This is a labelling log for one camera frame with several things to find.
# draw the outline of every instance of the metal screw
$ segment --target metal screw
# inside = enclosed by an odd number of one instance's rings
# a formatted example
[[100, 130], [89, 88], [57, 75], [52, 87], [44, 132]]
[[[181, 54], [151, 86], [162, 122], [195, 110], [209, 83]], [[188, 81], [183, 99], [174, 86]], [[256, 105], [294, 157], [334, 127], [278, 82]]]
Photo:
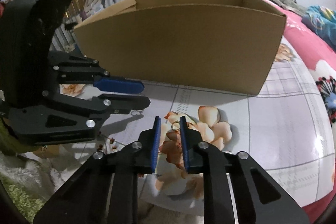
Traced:
[[200, 143], [198, 143], [198, 147], [201, 148], [201, 149], [207, 149], [209, 147], [209, 145], [206, 142], [200, 142]]
[[242, 160], [246, 160], [249, 157], [249, 155], [248, 153], [242, 151], [238, 153], [238, 157], [241, 158]]
[[105, 100], [104, 100], [104, 105], [106, 105], [106, 106], [110, 106], [110, 105], [111, 105], [111, 101], [108, 100], [108, 99], [105, 99]]
[[97, 152], [93, 153], [92, 156], [95, 160], [100, 160], [104, 157], [104, 155], [105, 155], [104, 152], [97, 151]]
[[142, 148], [142, 143], [140, 143], [140, 142], [134, 142], [134, 143], [132, 143], [132, 147], [134, 149]]
[[87, 120], [86, 121], [86, 126], [89, 127], [89, 128], [93, 128], [95, 127], [96, 123], [94, 120]]

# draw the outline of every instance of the grid pattern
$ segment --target grid pattern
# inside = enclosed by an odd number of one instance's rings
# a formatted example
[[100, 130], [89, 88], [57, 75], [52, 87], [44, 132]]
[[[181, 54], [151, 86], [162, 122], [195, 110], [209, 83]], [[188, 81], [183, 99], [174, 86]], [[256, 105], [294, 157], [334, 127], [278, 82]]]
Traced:
[[[296, 58], [274, 62], [257, 96], [143, 81], [143, 95], [151, 99], [151, 105], [141, 112], [112, 115], [101, 131], [127, 145], [150, 128], [157, 115], [165, 122], [169, 111], [197, 119], [199, 106], [215, 106], [221, 121], [231, 125], [232, 140], [224, 150], [248, 151], [301, 206], [313, 203], [332, 189], [333, 137], [312, 76], [286, 39], [282, 43]], [[85, 153], [90, 153], [88, 146], [85, 149]], [[161, 165], [164, 162], [159, 161], [158, 166], [169, 170], [167, 165]], [[147, 176], [145, 183], [142, 181], [142, 199], [175, 211], [200, 213], [201, 203], [183, 191], [184, 180], [174, 184], [173, 192], [157, 191], [155, 180], [155, 176]]]

